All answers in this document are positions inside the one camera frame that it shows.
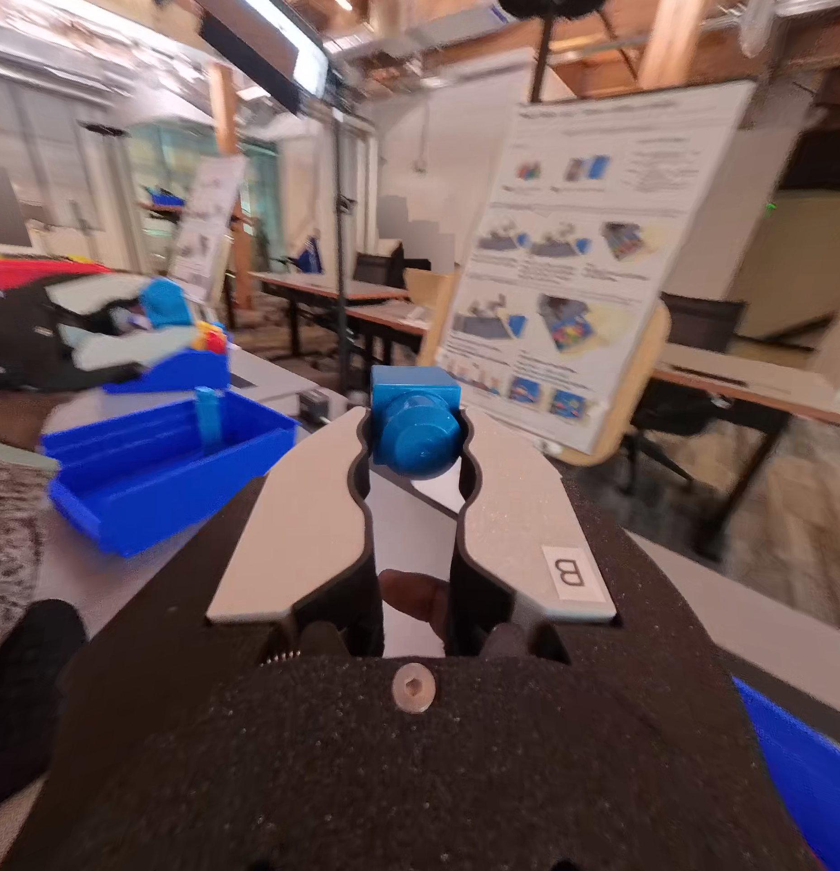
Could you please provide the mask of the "wooden chair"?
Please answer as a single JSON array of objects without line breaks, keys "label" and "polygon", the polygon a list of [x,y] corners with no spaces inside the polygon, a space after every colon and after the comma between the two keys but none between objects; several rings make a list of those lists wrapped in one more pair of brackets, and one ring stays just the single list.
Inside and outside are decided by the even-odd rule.
[{"label": "wooden chair", "polygon": [[448,315],[459,277],[460,269],[447,274],[418,268],[404,269],[405,288],[410,301],[416,306],[430,309],[434,320],[445,319]]}]

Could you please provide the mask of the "red plastic bin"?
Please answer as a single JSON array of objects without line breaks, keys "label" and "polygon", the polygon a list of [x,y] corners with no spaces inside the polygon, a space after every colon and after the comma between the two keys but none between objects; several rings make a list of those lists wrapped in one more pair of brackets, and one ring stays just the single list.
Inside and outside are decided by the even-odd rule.
[{"label": "red plastic bin", "polygon": [[44,278],[111,272],[110,267],[88,259],[0,254],[0,293]]}]

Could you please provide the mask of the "black cushion pad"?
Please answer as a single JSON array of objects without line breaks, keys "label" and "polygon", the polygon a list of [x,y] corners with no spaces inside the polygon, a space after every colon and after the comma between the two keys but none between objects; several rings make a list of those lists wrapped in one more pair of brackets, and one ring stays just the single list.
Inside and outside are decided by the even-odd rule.
[{"label": "black cushion pad", "polygon": [[0,647],[0,804],[45,774],[65,706],[61,679],[87,643],[77,610],[35,602]]}]

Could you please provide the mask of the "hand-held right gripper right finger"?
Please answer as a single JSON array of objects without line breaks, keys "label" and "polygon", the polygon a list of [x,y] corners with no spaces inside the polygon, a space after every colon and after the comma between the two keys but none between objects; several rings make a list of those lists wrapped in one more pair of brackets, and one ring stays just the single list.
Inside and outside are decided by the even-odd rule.
[{"label": "hand-held right gripper right finger", "polygon": [[618,612],[562,477],[523,436],[486,413],[459,413],[464,435],[449,570],[446,651],[478,656],[499,626],[529,646],[553,627],[610,626]]}]

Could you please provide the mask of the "person's left forearm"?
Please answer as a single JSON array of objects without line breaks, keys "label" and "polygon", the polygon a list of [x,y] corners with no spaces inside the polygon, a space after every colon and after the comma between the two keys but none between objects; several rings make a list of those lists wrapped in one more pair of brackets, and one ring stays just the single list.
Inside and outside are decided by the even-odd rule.
[{"label": "person's left forearm", "polygon": [[57,463],[0,443],[0,647],[34,600],[41,516]]}]

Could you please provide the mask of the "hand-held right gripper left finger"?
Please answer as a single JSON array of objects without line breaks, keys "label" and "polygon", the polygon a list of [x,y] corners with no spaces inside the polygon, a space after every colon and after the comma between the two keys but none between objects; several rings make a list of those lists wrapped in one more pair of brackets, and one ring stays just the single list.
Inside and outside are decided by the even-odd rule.
[{"label": "hand-held right gripper left finger", "polygon": [[291,641],[329,623],[351,655],[382,656],[366,504],[371,422],[369,409],[351,408],[273,465],[208,605],[209,623],[278,626]]}]

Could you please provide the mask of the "person's left hand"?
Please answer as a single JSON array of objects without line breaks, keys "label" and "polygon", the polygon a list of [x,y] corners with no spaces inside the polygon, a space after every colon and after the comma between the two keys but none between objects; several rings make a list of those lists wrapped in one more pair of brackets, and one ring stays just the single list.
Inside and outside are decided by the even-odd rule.
[{"label": "person's left hand", "polygon": [[74,398],[73,393],[0,391],[0,444],[36,452],[49,417]]}]

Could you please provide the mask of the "black office chair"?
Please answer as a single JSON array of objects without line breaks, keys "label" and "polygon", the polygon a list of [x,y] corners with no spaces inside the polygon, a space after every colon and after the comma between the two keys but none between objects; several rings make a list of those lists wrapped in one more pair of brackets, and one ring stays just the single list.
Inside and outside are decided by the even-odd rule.
[{"label": "black office chair", "polygon": [[389,255],[358,253],[352,280],[404,290],[404,265],[404,250],[400,246]]},{"label": "black office chair", "polygon": [[[744,302],[695,299],[662,294],[671,320],[669,343],[723,354],[740,324],[746,309]],[[639,476],[639,456],[654,462],[681,477],[687,488],[693,478],[675,463],[648,432],[694,437],[702,434],[716,418],[717,405],[705,391],[652,379],[634,411],[632,430],[622,441],[628,459],[628,479],[622,487],[625,495],[633,495]]]}]

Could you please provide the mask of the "instruction poster board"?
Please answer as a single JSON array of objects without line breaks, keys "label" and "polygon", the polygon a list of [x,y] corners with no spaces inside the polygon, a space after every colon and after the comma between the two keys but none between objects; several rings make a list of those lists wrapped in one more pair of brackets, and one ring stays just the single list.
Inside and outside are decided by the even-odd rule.
[{"label": "instruction poster board", "polygon": [[167,276],[199,306],[222,284],[247,166],[242,154],[200,158],[177,225]]},{"label": "instruction poster board", "polygon": [[567,463],[617,450],[665,342],[660,293],[755,89],[518,105],[436,350],[463,406]]}]

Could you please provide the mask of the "black disc stand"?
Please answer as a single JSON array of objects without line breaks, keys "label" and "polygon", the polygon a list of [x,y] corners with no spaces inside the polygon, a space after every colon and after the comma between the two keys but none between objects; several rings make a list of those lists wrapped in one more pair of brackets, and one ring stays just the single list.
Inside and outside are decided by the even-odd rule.
[{"label": "black disc stand", "polygon": [[542,23],[530,93],[530,103],[540,103],[556,22],[559,19],[573,21],[596,14],[603,9],[606,1],[499,1],[498,4],[503,12],[518,21],[537,18]]}]

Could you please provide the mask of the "LED light panel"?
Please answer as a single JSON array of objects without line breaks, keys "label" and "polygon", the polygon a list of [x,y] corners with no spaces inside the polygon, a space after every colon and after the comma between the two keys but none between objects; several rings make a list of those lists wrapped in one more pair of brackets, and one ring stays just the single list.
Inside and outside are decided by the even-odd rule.
[{"label": "LED light panel", "polygon": [[197,1],[200,38],[291,114],[326,92],[330,58],[286,2]]}]

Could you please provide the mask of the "blue plastic bin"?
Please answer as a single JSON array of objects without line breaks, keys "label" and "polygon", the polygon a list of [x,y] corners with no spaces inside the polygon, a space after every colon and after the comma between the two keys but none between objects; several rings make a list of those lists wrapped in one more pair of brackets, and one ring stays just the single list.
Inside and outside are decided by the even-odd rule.
[{"label": "blue plastic bin", "polygon": [[196,387],[227,389],[230,387],[230,346],[228,354],[184,350],[153,365],[143,367],[133,380],[107,384],[102,388],[110,395],[179,393]]},{"label": "blue plastic bin", "polygon": [[821,864],[840,870],[840,746],[733,677],[786,809]]},{"label": "blue plastic bin", "polygon": [[221,392],[223,448],[205,455],[194,398],[43,436],[48,495],[102,552],[129,558],[212,517],[295,445],[290,416]]}]

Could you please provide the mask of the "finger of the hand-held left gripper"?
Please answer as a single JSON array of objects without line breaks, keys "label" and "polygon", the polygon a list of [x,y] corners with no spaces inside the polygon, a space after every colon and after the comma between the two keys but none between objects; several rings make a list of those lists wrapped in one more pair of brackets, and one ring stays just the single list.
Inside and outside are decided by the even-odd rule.
[{"label": "finger of the hand-held left gripper", "polygon": [[89,274],[53,282],[44,289],[44,303],[65,321],[107,321],[114,312],[141,309],[152,278],[137,274]]},{"label": "finger of the hand-held left gripper", "polygon": [[58,333],[72,350],[76,368],[93,372],[121,366],[152,367],[189,349],[197,337],[197,328],[133,329],[114,336],[60,325]]}]

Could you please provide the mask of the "blue mega block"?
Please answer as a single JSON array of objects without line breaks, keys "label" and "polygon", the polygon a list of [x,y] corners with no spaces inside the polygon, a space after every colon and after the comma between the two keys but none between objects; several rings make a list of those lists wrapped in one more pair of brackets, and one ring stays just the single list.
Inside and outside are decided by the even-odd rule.
[{"label": "blue mega block", "polygon": [[459,383],[440,367],[371,367],[372,457],[395,475],[428,480],[461,454]]}]

